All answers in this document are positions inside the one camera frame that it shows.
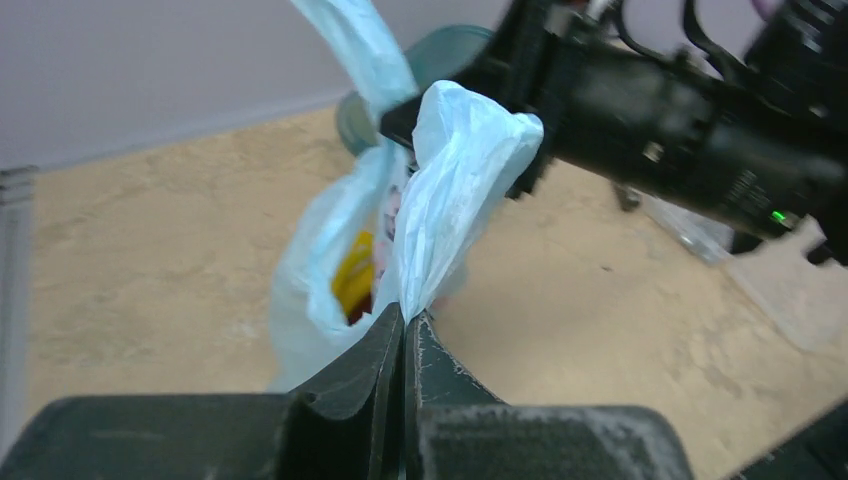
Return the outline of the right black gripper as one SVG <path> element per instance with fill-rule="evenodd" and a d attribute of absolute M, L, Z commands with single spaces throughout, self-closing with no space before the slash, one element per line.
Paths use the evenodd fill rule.
<path fill-rule="evenodd" d="M 536 115 L 544 138 L 508 190 L 531 193 L 553 159 L 664 199 L 691 199 L 697 152 L 716 110 L 714 82 L 684 51 L 660 56 L 610 44 L 605 24 L 550 1 L 513 2 L 489 43 L 451 79 L 513 113 Z"/>

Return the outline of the light blue plastic bag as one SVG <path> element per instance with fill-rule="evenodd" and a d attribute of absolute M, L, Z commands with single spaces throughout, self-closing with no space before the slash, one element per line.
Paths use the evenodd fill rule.
<path fill-rule="evenodd" d="M 467 252 L 543 140 L 541 120 L 440 80 L 414 113 L 413 147 L 382 139 L 307 207 L 272 276 L 273 392 L 313 377 L 374 323 L 349 325 L 332 283 L 370 220 L 377 223 L 374 312 L 405 319 L 449 295 Z"/>

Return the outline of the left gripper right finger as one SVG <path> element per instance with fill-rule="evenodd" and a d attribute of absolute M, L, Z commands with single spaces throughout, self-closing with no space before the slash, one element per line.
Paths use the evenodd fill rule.
<path fill-rule="evenodd" d="M 408 479 L 690 479 L 682 442 L 635 405 L 516 406 L 440 342 L 427 313 L 405 344 Z"/>

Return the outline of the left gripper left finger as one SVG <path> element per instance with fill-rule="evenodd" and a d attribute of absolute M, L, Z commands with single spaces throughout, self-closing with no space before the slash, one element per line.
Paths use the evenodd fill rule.
<path fill-rule="evenodd" d="M 405 322 L 386 307 L 285 394 L 75 396 L 44 407 L 5 479 L 395 479 Z"/>

